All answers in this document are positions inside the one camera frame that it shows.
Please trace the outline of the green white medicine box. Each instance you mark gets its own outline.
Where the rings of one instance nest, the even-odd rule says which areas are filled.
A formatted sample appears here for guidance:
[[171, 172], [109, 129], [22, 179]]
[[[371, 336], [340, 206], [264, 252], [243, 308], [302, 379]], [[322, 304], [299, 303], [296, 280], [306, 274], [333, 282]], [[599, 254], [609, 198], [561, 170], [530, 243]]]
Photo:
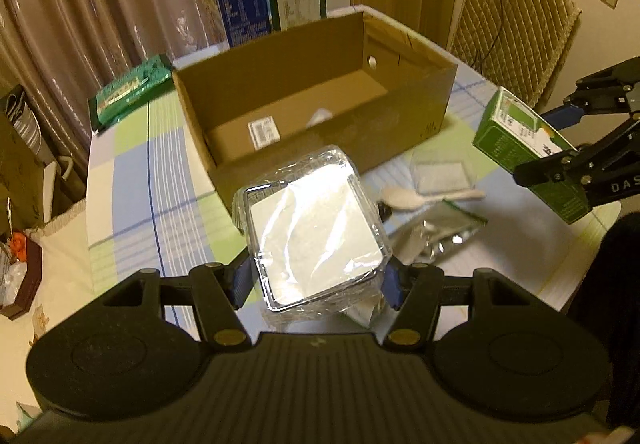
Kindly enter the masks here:
[[[489, 100], [473, 146], [512, 176], [521, 164], [573, 149], [535, 110], [504, 87], [499, 87]], [[585, 193], [567, 179], [553, 182], [548, 177], [528, 189], [567, 224], [577, 222], [592, 210]]]

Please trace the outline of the silver foil pouch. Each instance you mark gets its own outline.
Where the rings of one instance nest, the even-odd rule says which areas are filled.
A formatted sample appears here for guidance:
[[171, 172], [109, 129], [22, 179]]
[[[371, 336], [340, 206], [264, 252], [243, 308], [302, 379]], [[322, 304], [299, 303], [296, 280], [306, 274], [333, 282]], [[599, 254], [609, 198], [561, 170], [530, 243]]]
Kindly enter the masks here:
[[401, 307], [419, 265], [435, 265], [457, 252], [487, 224], [487, 219], [460, 208], [451, 201], [440, 201], [399, 227], [384, 228], [392, 256], [363, 289], [360, 296], [341, 309], [359, 326], [368, 328], [386, 306], [395, 311]]

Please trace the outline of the white plastic spoon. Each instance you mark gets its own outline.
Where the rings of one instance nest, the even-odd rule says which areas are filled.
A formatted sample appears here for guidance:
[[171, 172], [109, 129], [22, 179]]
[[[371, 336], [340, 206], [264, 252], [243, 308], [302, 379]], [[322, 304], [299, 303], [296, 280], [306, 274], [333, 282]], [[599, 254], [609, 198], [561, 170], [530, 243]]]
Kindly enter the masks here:
[[393, 210], [416, 211], [424, 205], [440, 201], [474, 201], [485, 198], [483, 190], [467, 189], [453, 193], [437, 193], [437, 195], [420, 195], [416, 191], [397, 186], [387, 186], [381, 191], [381, 201]]

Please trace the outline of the clear plastic container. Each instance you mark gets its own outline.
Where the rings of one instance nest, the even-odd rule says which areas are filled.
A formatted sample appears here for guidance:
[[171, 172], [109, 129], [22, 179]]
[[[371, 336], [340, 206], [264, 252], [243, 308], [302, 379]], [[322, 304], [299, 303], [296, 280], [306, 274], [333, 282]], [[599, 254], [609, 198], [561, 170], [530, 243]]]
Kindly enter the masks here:
[[272, 326], [337, 314], [382, 295], [392, 248], [346, 153], [326, 146], [238, 189], [233, 222]]

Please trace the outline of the small clear plastic box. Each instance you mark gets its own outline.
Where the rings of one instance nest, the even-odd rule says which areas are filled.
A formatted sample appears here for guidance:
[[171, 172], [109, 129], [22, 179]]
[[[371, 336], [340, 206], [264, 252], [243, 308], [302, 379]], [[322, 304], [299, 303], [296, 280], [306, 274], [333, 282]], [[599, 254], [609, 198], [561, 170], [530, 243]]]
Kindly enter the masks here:
[[455, 193], [474, 187], [469, 164], [436, 150], [416, 150], [410, 159], [414, 188], [423, 196]]

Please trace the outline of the checkered tablecloth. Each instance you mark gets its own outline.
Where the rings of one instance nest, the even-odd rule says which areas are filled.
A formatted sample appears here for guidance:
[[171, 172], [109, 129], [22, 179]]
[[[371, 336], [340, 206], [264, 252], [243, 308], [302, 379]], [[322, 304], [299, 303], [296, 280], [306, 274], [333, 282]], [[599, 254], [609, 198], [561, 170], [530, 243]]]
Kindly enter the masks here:
[[[471, 167], [482, 201], [470, 210], [486, 226], [442, 262], [449, 275], [495, 268], [555, 308], [563, 307], [620, 216], [620, 204], [562, 222], [530, 191], [473, 147], [495, 86], [460, 64], [442, 130], [430, 146]], [[182, 276], [198, 264], [227, 263], [244, 242], [210, 182], [178, 95], [166, 92], [91, 141], [87, 235], [96, 292], [138, 269]]]

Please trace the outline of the quilted beige chair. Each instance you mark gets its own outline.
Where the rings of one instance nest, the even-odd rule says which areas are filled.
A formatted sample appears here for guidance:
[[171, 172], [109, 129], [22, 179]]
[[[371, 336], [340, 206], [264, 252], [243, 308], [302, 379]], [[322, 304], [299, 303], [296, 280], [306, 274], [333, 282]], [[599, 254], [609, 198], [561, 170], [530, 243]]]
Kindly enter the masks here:
[[544, 107], [582, 11], [572, 0], [462, 0], [448, 50], [529, 107]]

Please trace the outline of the dark wooden tray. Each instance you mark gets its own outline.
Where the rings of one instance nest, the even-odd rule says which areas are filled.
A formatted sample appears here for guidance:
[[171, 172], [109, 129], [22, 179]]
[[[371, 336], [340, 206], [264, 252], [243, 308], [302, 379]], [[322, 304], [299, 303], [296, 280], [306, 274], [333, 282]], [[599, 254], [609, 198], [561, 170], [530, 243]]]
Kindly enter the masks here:
[[42, 248], [20, 231], [1, 244], [1, 315], [25, 315], [42, 279]]

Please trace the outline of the brown cardboard carton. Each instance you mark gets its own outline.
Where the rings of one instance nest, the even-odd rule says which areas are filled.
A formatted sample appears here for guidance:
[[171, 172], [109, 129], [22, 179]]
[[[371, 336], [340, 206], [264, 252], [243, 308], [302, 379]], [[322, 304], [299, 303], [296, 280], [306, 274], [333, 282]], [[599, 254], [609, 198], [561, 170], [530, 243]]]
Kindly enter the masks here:
[[44, 139], [26, 90], [1, 98], [1, 232], [50, 222], [58, 161]]

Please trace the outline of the brown cardboard box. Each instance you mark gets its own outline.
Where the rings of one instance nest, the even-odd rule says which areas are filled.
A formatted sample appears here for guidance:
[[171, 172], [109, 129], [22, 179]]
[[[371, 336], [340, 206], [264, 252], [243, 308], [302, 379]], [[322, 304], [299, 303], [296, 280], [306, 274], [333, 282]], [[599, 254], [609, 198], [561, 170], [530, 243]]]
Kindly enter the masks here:
[[175, 70], [194, 145], [226, 208], [262, 176], [329, 145], [360, 173], [437, 134], [457, 63], [366, 6]]

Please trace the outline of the green wet wipes pack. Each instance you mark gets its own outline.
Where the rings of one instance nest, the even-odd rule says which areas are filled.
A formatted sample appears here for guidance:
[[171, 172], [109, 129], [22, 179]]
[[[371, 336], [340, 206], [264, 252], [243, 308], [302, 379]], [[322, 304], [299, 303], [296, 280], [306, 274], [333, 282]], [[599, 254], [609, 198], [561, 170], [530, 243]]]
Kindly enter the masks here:
[[172, 64], [166, 55], [156, 55], [117, 80], [111, 81], [89, 100], [93, 133], [100, 133], [149, 104], [172, 87]]

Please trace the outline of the brown curtain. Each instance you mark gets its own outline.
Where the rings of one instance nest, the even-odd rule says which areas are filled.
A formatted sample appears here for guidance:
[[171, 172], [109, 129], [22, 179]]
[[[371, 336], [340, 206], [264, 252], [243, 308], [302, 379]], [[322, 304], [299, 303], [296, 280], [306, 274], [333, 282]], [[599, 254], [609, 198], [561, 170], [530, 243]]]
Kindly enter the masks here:
[[202, 0], [1, 0], [1, 87], [22, 84], [53, 149], [86, 167], [89, 99], [145, 59], [223, 38]]

